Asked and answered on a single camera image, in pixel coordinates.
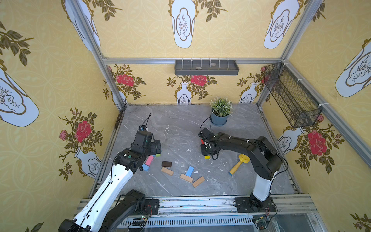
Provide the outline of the dark brown block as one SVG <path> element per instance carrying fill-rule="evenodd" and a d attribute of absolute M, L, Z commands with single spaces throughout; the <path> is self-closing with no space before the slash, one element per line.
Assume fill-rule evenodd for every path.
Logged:
<path fill-rule="evenodd" d="M 161 166 L 166 167 L 166 168 L 171 168 L 172 167 L 172 162 L 171 161 L 163 161 L 161 163 Z"/>

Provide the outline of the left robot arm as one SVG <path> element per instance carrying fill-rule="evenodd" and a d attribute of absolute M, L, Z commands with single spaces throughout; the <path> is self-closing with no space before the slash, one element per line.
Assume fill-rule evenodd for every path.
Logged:
<path fill-rule="evenodd" d="M 151 132 L 139 130 L 130 147 L 115 157 L 110 173 L 88 204 L 74 217 L 65 219 L 59 226 L 60 232 L 111 232 L 128 216 L 143 211 L 145 194 L 131 190 L 124 199 L 112 207 L 115 199 L 133 177 L 141 170 L 149 156 L 161 152 L 160 140 Z"/>

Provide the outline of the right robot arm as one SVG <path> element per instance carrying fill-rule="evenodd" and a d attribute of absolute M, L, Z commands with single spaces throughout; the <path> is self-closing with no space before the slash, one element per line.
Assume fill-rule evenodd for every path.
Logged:
<path fill-rule="evenodd" d="M 202 129 L 198 136 L 203 141 L 201 144 L 203 156 L 218 156 L 221 150 L 246 155 L 257 174 L 251 196 L 260 203 L 267 201 L 271 194 L 272 182 L 281 169 L 283 159 L 266 137 L 239 138 L 222 132 L 214 134 L 207 128 Z"/>

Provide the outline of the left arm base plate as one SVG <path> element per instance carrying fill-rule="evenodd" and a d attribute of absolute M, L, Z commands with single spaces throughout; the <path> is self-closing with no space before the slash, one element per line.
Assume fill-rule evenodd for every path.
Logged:
<path fill-rule="evenodd" d="M 139 211 L 141 215 L 157 215 L 159 211 L 159 199 L 146 199 L 143 209 Z"/>

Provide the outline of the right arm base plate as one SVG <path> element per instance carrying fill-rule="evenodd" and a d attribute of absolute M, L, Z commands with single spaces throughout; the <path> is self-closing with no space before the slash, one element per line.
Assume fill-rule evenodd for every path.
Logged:
<path fill-rule="evenodd" d="M 237 197 L 234 200 L 234 205 L 238 213 L 276 213 L 277 208 L 273 202 L 272 197 L 268 197 L 265 201 L 261 202 L 254 196 L 250 197 Z"/>

